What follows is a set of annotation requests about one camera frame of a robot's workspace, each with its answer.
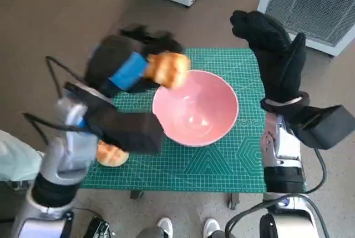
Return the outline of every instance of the shoe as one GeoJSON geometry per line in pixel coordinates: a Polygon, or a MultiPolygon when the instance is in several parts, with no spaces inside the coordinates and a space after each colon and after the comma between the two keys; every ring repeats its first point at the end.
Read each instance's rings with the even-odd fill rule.
{"type": "Polygon", "coordinates": [[[206,220],[206,223],[204,226],[204,238],[208,238],[215,231],[219,231],[219,230],[221,230],[221,227],[215,219],[206,220]]]}
{"type": "Polygon", "coordinates": [[[159,220],[158,226],[165,231],[169,238],[173,238],[173,224],[168,217],[159,220]]]}

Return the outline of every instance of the green cutting mat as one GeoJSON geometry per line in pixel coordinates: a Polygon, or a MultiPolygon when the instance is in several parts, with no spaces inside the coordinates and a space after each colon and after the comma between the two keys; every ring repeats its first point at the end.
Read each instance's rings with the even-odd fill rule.
{"type": "MultiPolygon", "coordinates": [[[[130,154],[121,167],[95,163],[84,188],[174,191],[263,192],[259,141],[264,113],[257,61],[249,49],[189,48],[192,68],[224,78],[239,100],[236,125],[221,140],[188,148],[166,138],[158,156],[130,154]]],[[[126,112],[150,111],[155,91],[119,94],[115,106],[126,112]]]]}

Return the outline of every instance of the wire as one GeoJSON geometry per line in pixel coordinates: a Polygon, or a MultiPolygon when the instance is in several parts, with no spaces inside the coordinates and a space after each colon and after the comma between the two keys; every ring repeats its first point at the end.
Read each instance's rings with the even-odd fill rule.
{"type": "MultiPolygon", "coordinates": [[[[86,208],[84,208],[84,207],[73,207],[73,209],[85,210],[85,211],[91,212],[92,214],[96,215],[97,217],[99,217],[100,219],[102,219],[103,221],[105,221],[105,220],[104,220],[104,217],[102,217],[100,213],[98,213],[98,212],[96,212],[96,211],[94,211],[94,210],[86,209],[86,208]]],[[[108,231],[108,234],[109,234],[109,238],[111,238],[110,229],[107,228],[107,231],[108,231]]]]}
{"type": "MultiPolygon", "coordinates": [[[[322,155],[321,155],[319,149],[314,148],[314,151],[316,153],[316,156],[317,156],[317,158],[319,160],[319,163],[321,165],[321,168],[322,168],[322,180],[319,182],[319,184],[317,186],[315,186],[313,189],[311,189],[309,191],[306,191],[304,194],[310,194],[310,193],[313,193],[313,192],[317,191],[320,187],[323,186],[323,184],[327,180],[327,167],[326,167],[326,164],[325,164],[325,162],[324,162],[324,160],[322,158],[322,155]]],[[[225,227],[225,235],[226,235],[226,237],[230,238],[231,231],[233,230],[235,225],[244,216],[249,215],[249,214],[251,214],[253,212],[259,211],[261,209],[266,209],[266,208],[268,208],[270,206],[274,206],[274,205],[278,204],[279,202],[283,201],[286,198],[301,198],[301,199],[306,200],[312,206],[314,211],[316,212],[317,217],[319,218],[319,222],[321,223],[322,230],[323,230],[325,238],[330,238],[330,235],[329,235],[328,230],[327,230],[326,223],[325,223],[324,218],[323,218],[321,212],[319,211],[317,205],[310,198],[308,198],[307,196],[304,196],[303,194],[287,194],[287,195],[284,195],[284,196],[282,196],[280,198],[277,198],[277,199],[274,199],[274,200],[271,200],[271,201],[263,201],[263,202],[255,205],[255,206],[251,207],[250,209],[245,210],[245,211],[237,214],[232,219],[230,219],[227,222],[227,224],[226,224],[226,227],[225,227]]]]}
{"type": "Polygon", "coordinates": [[[77,81],[81,82],[82,84],[85,84],[83,78],[81,78],[79,75],[77,75],[76,73],[74,73],[72,70],[70,70],[67,66],[65,66],[64,64],[62,64],[61,62],[59,62],[57,59],[51,57],[51,56],[46,56],[45,57],[45,62],[48,66],[48,70],[50,75],[52,76],[53,82],[55,84],[55,89],[58,93],[58,97],[62,98],[63,94],[62,94],[62,88],[60,87],[58,78],[54,72],[53,66],[52,66],[52,62],[54,62],[56,65],[58,65],[59,67],[63,68],[67,73],[69,73],[72,77],[74,77],[77,81]]]}
{"type": "Polygon", "coordinates": [[[43,124],[44,126],[53,128],[55,130],[60,130],[60,131],[88,131],[88,128],[81,128],[73,125],[60,125],[56,123],[51,123],[49,121],[43,120],[31,113],[23,113],[23,116],[25,119],[32,124],[32,126],[36,129],[36,131],[39,133],[40,137],[42,137],[44,143],[46,145],[49,144],[49,140],[43,130],[38,126],[37,123],[43,124]]]}
{"type": "Polygon", "coordinates": [[[315,186],[313,189],[306,191],[305,194],[311,194],[311,193],[317,191],[319,188],[321,188],[321,187],[324,185],[324,183],[325,183],[325,182],[327,181],[327,179],[328,179],[327,166],[326,166],[326,163],[324,162],[324,160],[323,160],[323,158],[322,158],[321,152],[320,152],[320,150],[317,149],[317,148],[313,148],[313,149],[314,149],[314,151],[315,151],[315,153],[316,153],[317,159],[318,159],[318,161],[319,161],[319,163],[320,163],[320,165],[321,165],[321,168],[322,168],[322,180],[321,180],[320,183],[319,183],[317,186],[315,186]]]}

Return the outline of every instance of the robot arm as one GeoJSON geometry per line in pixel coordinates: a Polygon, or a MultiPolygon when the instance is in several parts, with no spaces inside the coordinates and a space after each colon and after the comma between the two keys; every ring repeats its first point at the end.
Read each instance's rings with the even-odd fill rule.
{"type": "Polygon", "coordinates": [[[317,190],[325,177],[317,187],[304,192],[300,141],[315,148],[323,162],[318,149],[329,149],[354,131],[355,118],[341,105],[326,109],[308,106],[308,94],[299,91],[306,61],[304,34],[291,42],[279,22],[260,12],[235,11],[230,21],[233,34],[249,42],[265,90],[261,100],[266,111],[265,130],[260,147],[267,192],[262,203],[227,223],[226,237],[243,216],[267,208],[268,214],[260,221],[260,237],[318,238],[308,203],[315,205],[303,194],[317,190]]]}
{"type": "MultiPolygon", "coordinates": [[[[170,34],[152,37],[144,27],[123,33],[138,40],[140,47],[133,48],[132,42],[123,36],[106,37],[91,57],[85,78],[74,76],[86,85],[66,83],[64,95],[50,62],[68,69],[47,57],[60,97],[56,112],[61,125],[50,124],[57,126],[57,136],[48,144],[39,174],[13,224],[11,237],[69,237],[74,198],[95,160],[98,139],[125,151],[156,153],[160,150],[164,132],[156,116],[118,112],[110,98],[120,91],[142,92],[159,86],[143,77],[148,66],[146,58],[165,51],[180,53],[182,47],[170,34]]],[[[36,120],[44,121],[29,114],[26,117],[44,135],[34,124],[36,120]]]]}

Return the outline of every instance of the bun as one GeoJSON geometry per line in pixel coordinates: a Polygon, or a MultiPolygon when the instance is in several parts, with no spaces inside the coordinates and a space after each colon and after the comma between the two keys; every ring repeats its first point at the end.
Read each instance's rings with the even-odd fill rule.
{"type": "Polygon", "coordinates": [[[107,144],[103,141],[98,143],[98,162],[108,167],[118,167],[128,160],[129,154],[117,146],[107,144]]]}
{"type": "Polygon", "coordinates": [[[148,55],[148,68],[145,77],[167,88],[181,86],[190,69],[190,59],[183,54],[163,52],[158,55],[148,55]]]}

